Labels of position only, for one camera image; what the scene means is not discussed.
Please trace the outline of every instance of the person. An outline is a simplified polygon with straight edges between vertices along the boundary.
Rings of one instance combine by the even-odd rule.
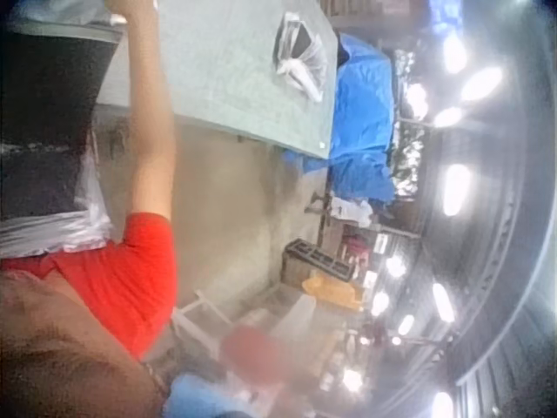
[[[184,376],[167,386],[138,361],[176,299],[176,134],[152,0],[106,3],[126,18],[129,33],[136,165],[124,240],[2,262],[2,417],[249,418],[230,396],[210,388],[190,394]],[[205,412],[194,415],[201,406]]]
[[[312,207],[318,200],[323,202],[323,209]],[[310,205],[305,209],[305,213],[332,216],[338,220],[355,222],[360,228],[368,228],[372,224],[373,209],[365,199],[348,201],[336,196],[332,196],[329,205],[327,205],[325,197],[320,197],[317,193],[314,193]]]
[[[152,0],[107,0],[128,21],[131,145],[135,166],[122,242],[79,253],[3,260],[83,304],[135,358],[170,319],[177,294],[171,230],[176,131],[158,45]]]

